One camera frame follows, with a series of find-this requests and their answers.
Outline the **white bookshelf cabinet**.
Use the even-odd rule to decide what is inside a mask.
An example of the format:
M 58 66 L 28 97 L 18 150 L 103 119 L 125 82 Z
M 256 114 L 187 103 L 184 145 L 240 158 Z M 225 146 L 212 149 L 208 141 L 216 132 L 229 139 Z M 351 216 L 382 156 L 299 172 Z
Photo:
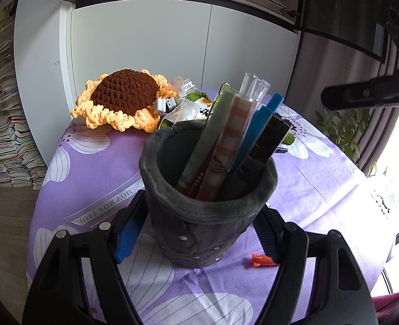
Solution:
M 206 90 L 255 73 L 285 93 L 293 23 L 243 0 L 18 0 L 17 85 L 37 148 L 49 162 L 84 83 L 146 68 Z

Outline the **crochet sunflower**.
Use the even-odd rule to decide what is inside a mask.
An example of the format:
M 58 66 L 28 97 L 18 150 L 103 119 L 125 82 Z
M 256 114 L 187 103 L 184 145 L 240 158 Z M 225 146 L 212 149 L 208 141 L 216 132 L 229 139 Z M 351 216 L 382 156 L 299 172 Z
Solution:
M 108 124 L 120 132 L 135 128 L 150 134 L 160 121 L 155 101 L 179 98 L 180 90 L 165 76 L 147 69 L 123 69 L 87 80 L 70 115 L 85 118 L 92 130 Z

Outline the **pink curtain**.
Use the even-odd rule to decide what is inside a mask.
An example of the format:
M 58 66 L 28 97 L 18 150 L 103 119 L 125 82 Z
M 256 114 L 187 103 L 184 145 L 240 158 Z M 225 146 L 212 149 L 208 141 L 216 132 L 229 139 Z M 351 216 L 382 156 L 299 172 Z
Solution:
M 314 123 L 315 112 L 322 112 L 320 93 L 325 87 L 364 82 L 378 76 L 392 75 L 399 69 L 399 51 L 387 39 L 384 62 L 374 60 L 349 46 L 311 33 L 300 34 L 295 65 L 285 103 Z M 379 160 L 399 118 L 399 108 L 374 109 L 367 129 L 356 135 L 360 154 L 354 162 L 362 172 Z

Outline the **grey felt pen holder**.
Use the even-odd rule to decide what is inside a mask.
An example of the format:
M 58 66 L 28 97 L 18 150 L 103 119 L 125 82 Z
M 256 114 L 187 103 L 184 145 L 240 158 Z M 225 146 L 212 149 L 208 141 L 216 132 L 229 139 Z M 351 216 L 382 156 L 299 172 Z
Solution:
M 201 120 L 184 121 L 150 134 L 139 160 L 155 240 L 169 259 L 186 268 L 221 260 L 278 183 L 275 163 L 269 159 L 247 187 L 233 188 L 227 200 L 204 202 L 176 190 L 203 126 Z

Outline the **orange utility knife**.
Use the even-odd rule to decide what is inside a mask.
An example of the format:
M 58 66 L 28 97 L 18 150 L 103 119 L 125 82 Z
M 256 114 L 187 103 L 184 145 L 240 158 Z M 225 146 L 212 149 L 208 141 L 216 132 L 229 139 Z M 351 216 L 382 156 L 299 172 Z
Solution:
M 252 266 L 278 266 L 279 264 L 275 262 L 271 257 L 267 255 L 253 254 L 251 259 Z

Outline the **stack of papers on floor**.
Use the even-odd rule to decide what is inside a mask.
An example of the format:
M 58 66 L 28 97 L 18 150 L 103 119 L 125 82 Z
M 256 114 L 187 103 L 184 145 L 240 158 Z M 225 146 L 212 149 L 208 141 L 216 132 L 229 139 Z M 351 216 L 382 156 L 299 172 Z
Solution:
M 14 57 L 13 17 L 0 22 L 0 187 L 40 189 L 47 167 L 22 107 Z

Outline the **black marker pen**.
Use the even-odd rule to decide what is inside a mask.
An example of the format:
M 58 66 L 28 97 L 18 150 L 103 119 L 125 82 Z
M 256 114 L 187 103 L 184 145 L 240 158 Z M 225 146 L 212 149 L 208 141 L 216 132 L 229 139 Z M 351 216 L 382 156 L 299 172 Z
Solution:
M 274 153 L 287 153 L 288 149 L 287 148 L 282 148 L 282 147 L 277 147 L 277 149 L 274 151 Z

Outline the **transparent ribbon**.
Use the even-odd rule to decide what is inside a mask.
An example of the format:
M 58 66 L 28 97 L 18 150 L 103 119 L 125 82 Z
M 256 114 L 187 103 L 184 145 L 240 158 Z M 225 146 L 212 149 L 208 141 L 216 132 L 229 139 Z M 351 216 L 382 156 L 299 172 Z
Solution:
M 181 76 L 174 78 L 170 85 L 175 88 L 177 96 L 175 99 L 166 99 L 166 112 L 158 129 L 171 127 L 176 122 L 203 120 L 203 108 L 199 104 L 203 94 L 198 91 L 197 86 L 190 79 L 183 79 Z

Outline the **purple floral tablecloth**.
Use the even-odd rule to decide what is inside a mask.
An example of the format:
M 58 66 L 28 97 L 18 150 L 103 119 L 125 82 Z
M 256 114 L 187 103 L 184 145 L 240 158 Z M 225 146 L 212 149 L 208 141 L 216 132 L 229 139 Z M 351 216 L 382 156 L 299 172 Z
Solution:
M 273 156 L 278 183 L 268 200 L 287 222 L 313 233 L 338 230 L 351 248 L 368 288 L 391 255 L 395 234 L 381 198 L 356 165 L 311 123 L 287 106 L 279 114 L 292 123 L 295 142 Z M 26 276 L 34 278 L 55 234 L 83 233 L 112 219 L 143 188 L 139 158 L 147 134 L 91 130 L 83 118 L 65 130 L 37 198 L 28 237 Z M 204 229 L 214 263 L 184 268 L 193 260 L 196 226 L 166 210 L 148 219 L 119 270 L 145 324 L 253 324 L 267 299 L 277 267 L 254 267 L 262 254 L 254 228 L 226 247 L 215 227 Z

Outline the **pink checked pen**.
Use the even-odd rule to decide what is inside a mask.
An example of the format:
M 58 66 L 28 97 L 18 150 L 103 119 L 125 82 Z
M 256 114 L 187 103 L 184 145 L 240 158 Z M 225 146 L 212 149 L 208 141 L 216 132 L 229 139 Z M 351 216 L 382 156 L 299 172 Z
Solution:
M 268 82 L 253 73 L 244 75 L 198 190 L 198 200 L 211 201 L 217 195 L 232 167 L 256 108 L 269 87 Z

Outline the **blue pen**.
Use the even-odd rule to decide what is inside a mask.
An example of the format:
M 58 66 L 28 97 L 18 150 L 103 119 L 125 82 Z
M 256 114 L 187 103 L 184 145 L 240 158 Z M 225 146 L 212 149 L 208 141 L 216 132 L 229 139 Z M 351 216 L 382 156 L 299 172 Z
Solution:
M 259 135 L 262 133 L 270 118 L 276 112 L 277 108 L 282 104 L 284 97 L 275 92 L 266 105 L 262 105 L 254 113 L 251 122 L 247 128 L 243 141 L 237 151 L 235 160 L 232 164 L 230 173 L 234 173 L 242 164 L 244 158 L 250 153 Z

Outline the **green potted plant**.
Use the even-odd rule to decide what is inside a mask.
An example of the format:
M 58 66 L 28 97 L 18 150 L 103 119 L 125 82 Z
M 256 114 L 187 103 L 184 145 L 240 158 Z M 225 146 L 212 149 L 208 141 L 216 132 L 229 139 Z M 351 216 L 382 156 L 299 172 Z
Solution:
M 342 116 L 339 111 L 315 111 L 316 125 L 347 157 L 358 158 L 360 147 L 358 139 L 370 124 L 371 113 L 368 109 L 354 109 L 349 115 Z

